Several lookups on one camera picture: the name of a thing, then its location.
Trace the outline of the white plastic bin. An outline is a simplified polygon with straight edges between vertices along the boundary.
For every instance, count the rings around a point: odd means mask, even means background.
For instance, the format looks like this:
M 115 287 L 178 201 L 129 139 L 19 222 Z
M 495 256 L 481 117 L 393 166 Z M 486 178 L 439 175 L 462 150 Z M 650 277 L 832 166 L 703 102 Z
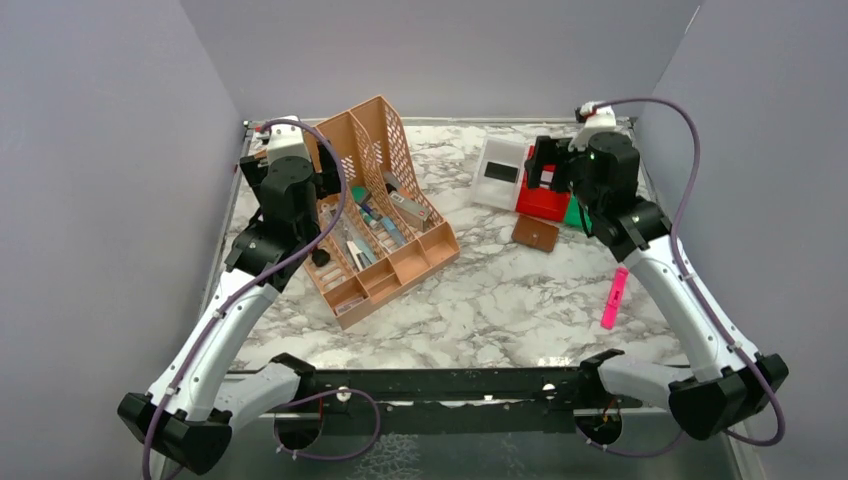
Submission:
M 486 137 L 471 182 L 473 203 L 514 211 L 528 157 L 526 144 Z

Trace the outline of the brown leather card holder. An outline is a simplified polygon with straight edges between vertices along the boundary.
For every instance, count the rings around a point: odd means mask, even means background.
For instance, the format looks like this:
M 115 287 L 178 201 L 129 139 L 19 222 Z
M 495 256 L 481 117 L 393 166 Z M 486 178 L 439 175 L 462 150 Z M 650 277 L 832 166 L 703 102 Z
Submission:
M 535 217 L 519 215 L 512 231 L 514 243 L 551 253 L 557 244 L 560 227 Z

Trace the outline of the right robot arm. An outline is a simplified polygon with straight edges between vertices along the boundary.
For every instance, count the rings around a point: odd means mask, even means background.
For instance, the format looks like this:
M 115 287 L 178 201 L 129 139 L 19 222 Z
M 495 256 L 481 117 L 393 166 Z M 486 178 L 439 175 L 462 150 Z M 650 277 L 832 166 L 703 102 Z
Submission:
M 629 137 L 594 134 L 582 150 L 539 136 L 525 162 L 527 186 L 568 192 L 588 211 L 590 234 L 650 294 L 688 364 L 671 367 L 610 349 L 580 364 L 579 398 L 600 407 L 626 396 L 669 411 L 691 438 L 706 440 L 761 412 L 789 375 L 784 359 L 763 354 L 723 312 L 698 278 L 672 223 L 638 192 L 640 154 Z

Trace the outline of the orange desk organizer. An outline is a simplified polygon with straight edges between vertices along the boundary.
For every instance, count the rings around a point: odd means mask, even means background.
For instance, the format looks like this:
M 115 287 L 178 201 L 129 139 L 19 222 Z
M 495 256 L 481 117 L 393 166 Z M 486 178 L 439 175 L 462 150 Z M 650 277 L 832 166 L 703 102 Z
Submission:
M 324 266 L 304 269 L 338 325 L 347 329 L 453 263 L 460 254 L 455 233 L 425 197 L 413 167 L 402 120 L 376 96 L 318 124 L 336 147 L 347 181 L 347 199 L 319 201 L 319 220 L 341 216 L 320 244 Z M 393 173 L 412 198 L 431 210 L 428 229 L 406 223 L 392 204 L 382 177 Z

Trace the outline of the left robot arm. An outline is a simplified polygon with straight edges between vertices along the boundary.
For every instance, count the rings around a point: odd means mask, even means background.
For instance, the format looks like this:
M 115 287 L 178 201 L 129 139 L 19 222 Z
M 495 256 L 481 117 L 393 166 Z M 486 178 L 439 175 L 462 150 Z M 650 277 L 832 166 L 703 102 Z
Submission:
M 307 153 L 242 158 L 242 175 L 258 207 L 234 238 L 214 294 L 179 353 L 144 393 L 128 393 L 118 416 L 143 445 L 144 479 L 203 475 L 227 450 L 241 421 L 268 407 L 290 410 L 313 401 L 314 384 L 289 367 L 273 366 L 222 388 L 229 367 L 264 312 L 339 218 L 319 222 L 318 202 L 347 195 L 338 155 Z

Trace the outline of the green plastic bin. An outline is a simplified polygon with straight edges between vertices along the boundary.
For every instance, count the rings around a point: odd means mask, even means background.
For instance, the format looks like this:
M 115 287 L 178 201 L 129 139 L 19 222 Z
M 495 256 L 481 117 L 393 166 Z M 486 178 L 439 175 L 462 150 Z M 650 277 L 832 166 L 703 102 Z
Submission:
M 580 206 L 579 201 L 575 197 L 569 199 L 563 223 L 566 226 L 580 229 L 583 232 L 590 232 L 592 226 L 588 214 Z

